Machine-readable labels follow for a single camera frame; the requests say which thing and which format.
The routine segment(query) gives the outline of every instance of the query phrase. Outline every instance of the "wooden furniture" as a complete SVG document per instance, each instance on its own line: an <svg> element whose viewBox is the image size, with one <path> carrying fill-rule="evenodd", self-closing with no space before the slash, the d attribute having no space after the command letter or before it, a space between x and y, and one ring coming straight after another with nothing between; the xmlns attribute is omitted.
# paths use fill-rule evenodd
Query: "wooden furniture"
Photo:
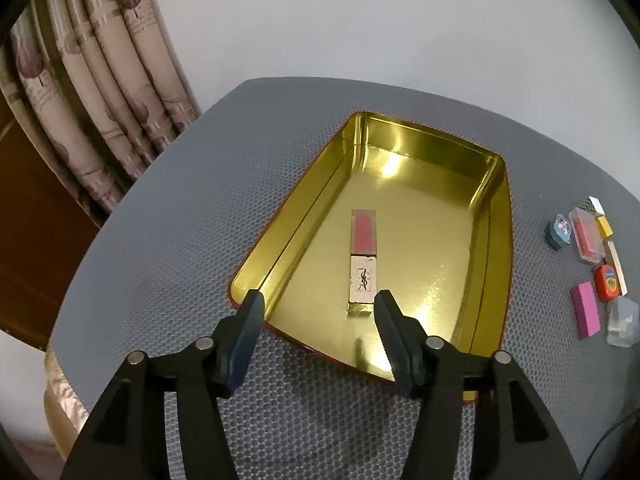
<svg viewBox="0 0 640 480"><path fill-rule="evenodd" d="M98 228L0 97L0 329L44 349Z"/></svg>

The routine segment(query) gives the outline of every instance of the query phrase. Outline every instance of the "white wall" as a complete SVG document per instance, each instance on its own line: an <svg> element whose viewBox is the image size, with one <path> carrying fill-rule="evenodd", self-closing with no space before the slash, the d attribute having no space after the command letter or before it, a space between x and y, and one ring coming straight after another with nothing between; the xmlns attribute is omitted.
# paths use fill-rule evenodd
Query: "white wall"
<svg viewBox="0 0 640 480"><path fill-rule="evenodd" d="M640 51L607 0L158 3L201 110L258 76L405 86L526 124L640 197Z"/></svg>
<svg viewBox="0 0 640 480"><path fill-rule="evenodd" d="M0 422L15 440L49 443L44 352L0 331Z"/></svg>

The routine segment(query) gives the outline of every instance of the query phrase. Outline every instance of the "metal pin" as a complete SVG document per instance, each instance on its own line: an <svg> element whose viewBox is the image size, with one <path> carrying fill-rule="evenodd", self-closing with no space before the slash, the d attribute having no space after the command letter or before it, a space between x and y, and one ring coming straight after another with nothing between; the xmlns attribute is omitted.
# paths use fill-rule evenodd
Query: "metal pin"
<svg viewBox="0 0 640 480"><path fill-rule="evenodd" d="M140 350L134 350L127 356L127 361L131 365L139 365L145 360L145 353Z"/></svg>
<svg viewBox="0 0 640 480"><path fill-rule="evenodd" d="M431 335L427 338L427 346L432 350L440 350L444 346L444 341L438 336Z"/></svg>
<svg viewBox="0 0 640 480"><path fill-rule="evenodd" d="M495 353L495 360L500 364L508 365L511 362L511 355L500 350L499 352Z"/></svg>
<svg viewBox="0 0 640 480"><path fill-rule="evenodd" d="M201 337L196 341L196 348L198 350L209 350L213 346L213 339L210 337Z"/></svg>

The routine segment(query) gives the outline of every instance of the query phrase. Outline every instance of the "gold tray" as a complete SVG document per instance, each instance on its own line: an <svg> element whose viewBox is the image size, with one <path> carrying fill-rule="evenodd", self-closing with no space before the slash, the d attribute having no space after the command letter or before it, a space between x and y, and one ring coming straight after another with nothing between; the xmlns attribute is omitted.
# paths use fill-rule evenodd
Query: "gold tray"
<svg viewBox="0 0 640 480"><path fill-rule="evenodd" d="M309 167L230 285L251 288L289 340L385 379L371 305L349 305L351 210L376 211L378 288L459 350L498 349L511 278L502 158L450 134L352 115Z"/></svg>

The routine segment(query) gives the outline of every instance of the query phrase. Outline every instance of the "textured tabletop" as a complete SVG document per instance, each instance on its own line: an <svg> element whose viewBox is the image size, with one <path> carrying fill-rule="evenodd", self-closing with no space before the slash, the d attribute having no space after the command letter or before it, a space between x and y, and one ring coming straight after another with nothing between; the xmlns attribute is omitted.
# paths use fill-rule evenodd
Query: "textured tabletop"
<svg viewBox="0 0 640 480"><path fill-rule="evenodd" d="M589 161L526 126L451 99L365 82L247 81L147 170L89 249L56 323L53 349L79 398L92 408L128 352L180 350L231 312L227 289L239 264L358 110L432 126L504 157L514 255L502 347L527 373L581 467L600 435L635 407L638 356L609 347L603 332L578 341L569 290L589 280L591 269L575 245L551 250L544 229L553 213L599 197L629 297L638 301L640 203ZM601 305L599 312L604 323ZM399 478L418 409L392 384L269 333L260 336L244 386L221 405L241 479ZM167 413L172 476L180 479L175 397ZM473 416L466 407L457 479L468 475ZM602 471L615 443L604 446L591 473Z"/></svg>

